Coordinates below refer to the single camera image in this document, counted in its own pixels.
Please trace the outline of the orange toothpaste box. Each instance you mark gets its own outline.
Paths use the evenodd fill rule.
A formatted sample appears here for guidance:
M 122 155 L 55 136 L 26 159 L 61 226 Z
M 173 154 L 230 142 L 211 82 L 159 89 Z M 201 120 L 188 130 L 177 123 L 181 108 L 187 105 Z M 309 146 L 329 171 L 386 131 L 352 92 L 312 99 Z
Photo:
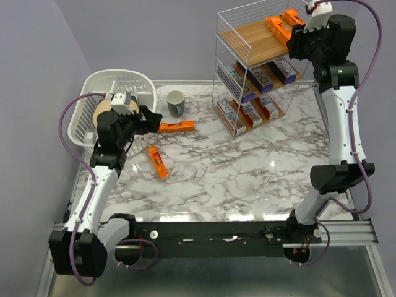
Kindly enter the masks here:
M 283 19 L 290 25 L 305 25 L 305 21 L 298 16 L 295 9 L 286 9 L 282 15 Z
M 151 146 L 147 149 L 148 154 L 152 160 L 152 163 L 158 173 L 158 177 L 160 179 L 165 179 L 168 177 L 168 171 L 165 167 L 165 164 L 163 163 L 163 160 L 161 158 L 160 152 L 158 151 L 156 146 Z
M 158 133 L 189 132 L 195 130 L 194 121 L 180 121 L 178 123 L 161 123 Z
M 267 28 L 281 42 L 286 43 L 291 38 L 291 33 L 282 27 L 282 19 L 279 16 L 266 18 Z

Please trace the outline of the purple silver toothpaste box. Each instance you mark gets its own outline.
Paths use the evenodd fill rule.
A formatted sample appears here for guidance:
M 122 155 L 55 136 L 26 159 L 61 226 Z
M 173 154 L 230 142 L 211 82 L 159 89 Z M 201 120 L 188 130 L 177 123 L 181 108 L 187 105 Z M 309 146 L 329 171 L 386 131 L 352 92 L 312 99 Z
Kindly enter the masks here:
M 218 64 L 217 74 L 237 100 L 239 100 L 239 98 L 241 97 L 242 104 L 248 103 L 255 99 L 256 95 L 254 91 L 251 87 L 244 84 L 244 80 L 240 78 L 237 72 L 229 72 L 228 68 Z
M 297 73 L 285 58 L 278 58 L 267 63 L 272 72 L 283 85 L 293 83 Z
M 232 67 L 240 77 L 240 81 L 244 83 L 244 94 L 252 92 L 263 94 L 273 89 L 274 82 L 263 68 L 254 67 L 246 71 L 239 61 Z

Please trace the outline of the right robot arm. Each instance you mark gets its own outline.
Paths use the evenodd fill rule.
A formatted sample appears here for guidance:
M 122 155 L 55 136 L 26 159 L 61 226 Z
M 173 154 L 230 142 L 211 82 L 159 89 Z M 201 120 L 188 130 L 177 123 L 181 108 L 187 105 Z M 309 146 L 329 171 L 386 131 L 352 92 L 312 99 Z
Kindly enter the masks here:
M 355 37 L 355 20 L 346 15 L 312 15 L 305 25 L 295 25 L 287 42 L 289 57 L 307 59 L 325 106 L 330 140 L 328 165 L 311 168 L 312 188 L 291 213 L 296 221 L 285 226 L 286 238 L 294 243 L 307 235 L 330 201 L 375 172 L 361 147 L 357 115 L 358 66 L 347 56 Z

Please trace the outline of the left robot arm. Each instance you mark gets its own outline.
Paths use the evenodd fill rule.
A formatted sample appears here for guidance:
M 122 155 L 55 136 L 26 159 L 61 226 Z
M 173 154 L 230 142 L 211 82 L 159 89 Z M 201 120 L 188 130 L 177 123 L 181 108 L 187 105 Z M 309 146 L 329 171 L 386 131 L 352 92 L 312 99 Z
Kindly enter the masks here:
M 112 235 L 100 229 L 100 219 L 106 201 L 123 170 L 127 150 L 136 135 L 156 133 L 162 114 L 139 106 L 138 113 L 120 114 L 115 110 L 97 116 L 98 139 L 93 153 L 84 166 L 90 178 L 82 197 L 61 231 L 52 231 L 49 248 L 54 268 L 59 275 L 100 277 L 106 267 L 108 254 L 119 242 L 131 244 L 137 229 L 129 221 L 120 219 Z

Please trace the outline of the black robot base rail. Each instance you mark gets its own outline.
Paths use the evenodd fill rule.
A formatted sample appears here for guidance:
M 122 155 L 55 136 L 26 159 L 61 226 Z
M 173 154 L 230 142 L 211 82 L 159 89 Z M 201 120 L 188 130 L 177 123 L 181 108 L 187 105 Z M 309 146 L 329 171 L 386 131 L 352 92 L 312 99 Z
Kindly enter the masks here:
M 118 259 L 215 257 L 306 257 L 310 244 L 321 243 L 318 224 L 285 221 L 138 222 L 133 215 L 114 214 L 100 223 L 127 221 L 127 236 L 116 247 Z

